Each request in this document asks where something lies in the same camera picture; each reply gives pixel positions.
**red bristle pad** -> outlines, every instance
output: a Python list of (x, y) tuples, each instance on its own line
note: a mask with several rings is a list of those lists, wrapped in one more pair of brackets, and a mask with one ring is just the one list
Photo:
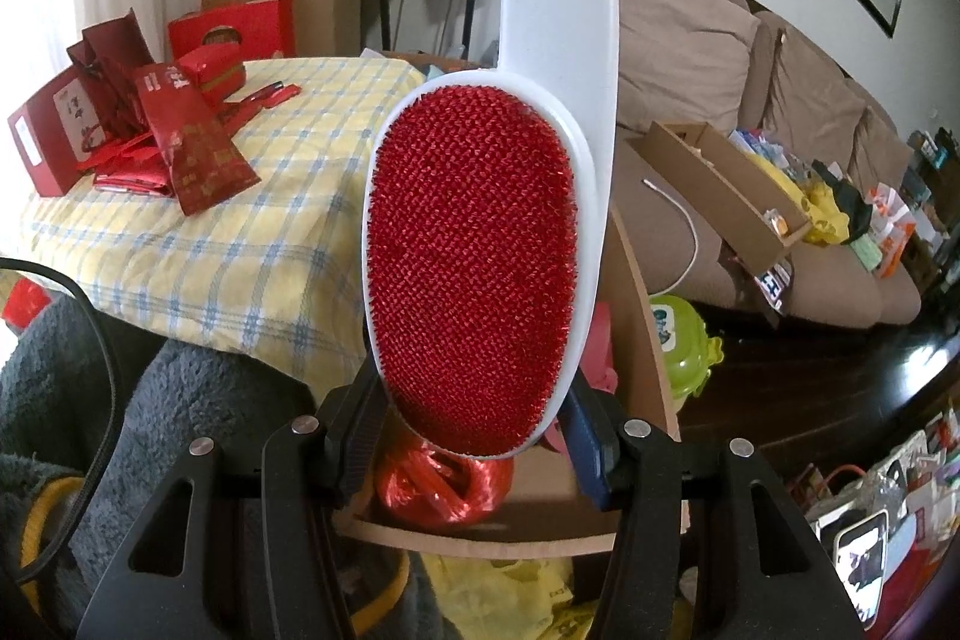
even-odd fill
[(507, 92), (419, 98), (377, 153), (371, 320), (384, 381), (435, 445), (501, 456), (544, 418), (576, 282), (568, 154)]

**throw pillow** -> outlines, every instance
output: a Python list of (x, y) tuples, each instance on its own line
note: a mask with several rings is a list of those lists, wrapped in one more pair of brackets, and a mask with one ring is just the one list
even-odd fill
[(620, 0), (617, 122), (697, 119), (736, 128), (760, 22), (727, 0)]
[(853, 157), (847, 172), (863, 196), (878, 183), (899, 189), (912, 155), (913, 150), (868, 105), (853, 135)]
[(795, 28), (781, 33), (763, 133), (808, 164), (853, 155), (853, 132), (867, 102), (844, 84), (843, 73)]

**white cable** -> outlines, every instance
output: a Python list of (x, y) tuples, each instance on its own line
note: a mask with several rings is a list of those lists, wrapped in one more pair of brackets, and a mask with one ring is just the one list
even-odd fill
[(686, 224), (690, 227), (690, 234), (693, 234), (693, 256), (690, 258), (690, 263), (688, 263), (686, 268), (683, 270), (683, 274), (674, 281), (672, 286), (668, 286), (658, 293), (651, 293), (651, 296), (662, 296), (671, 292), (671, 290), (674, 290), (678, 285), (680, 285), (680, 283), (683, 282), (683, 280), (686, 279), (686, 276), (690, 273), (690, 269), (693, 268), (693, 263), (695, 263), (697, 260), (697, 254), (700, 252), (700, 238), (697, 237), (697, 229), (693, 225), (693, 218), (690, 218), (690, 213), (688, 213), (686, 208), (683, 207), (683, 204), (680, 204), (677, 199), (674, 199), (674, 197), (670, 196), (670, 194), (666, 193), (666, 191), (659, 189), (656, 185), (650, 182), (650, 180), (644, 178), (643, 184), (651, 191), (656, 191), (656, 193), (664, 196), (664, 199), (669, 201), (674, 207), (680, 210), (680, 213), (683, 213), (683, 217), (686, 218)]

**cardboard tray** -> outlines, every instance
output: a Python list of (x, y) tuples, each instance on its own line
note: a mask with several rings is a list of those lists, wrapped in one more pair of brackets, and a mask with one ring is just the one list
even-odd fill
[[(784, 258), (810, 228), (790, 196), (705, 122), (655, 122), (630, 144), (733, 247), (755, 277)], [(763, 219), (767, 210), (784, 217), (786, 237)]]
[[(599, 301), (613, 321), (617, 397), (632, 416), (642, 417), (680, 439), (673, 398), (659, 349), (646, 287), (616, 207), (607, 221), (600, 268)], [(481, 524), (448, 536), (397, 527), (367, 485), (347, 509), (334, 514), (338, 533), (378, 545), (451, 557), (489, 560), (574, 557), (609, 551), (619, 513), (601, 513), (582, 496), (568, 458), (539, 445), (515, 458), (514, 482), (503, 506)]]

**yellow plaid tablecloth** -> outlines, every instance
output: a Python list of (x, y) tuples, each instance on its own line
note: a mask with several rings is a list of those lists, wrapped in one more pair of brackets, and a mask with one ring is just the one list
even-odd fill
[(98, 309), (170, 338), (245, 353), (322, 398), (362, 359), (360, 221), (373, 135), (424, 81), (402, 61), (248, 63), (234, 100), (277, 80), (304, 89), (235, 137), (262, 182), (200, 215), (172, 199), (35, 196), (20, 258), (76, 280)]

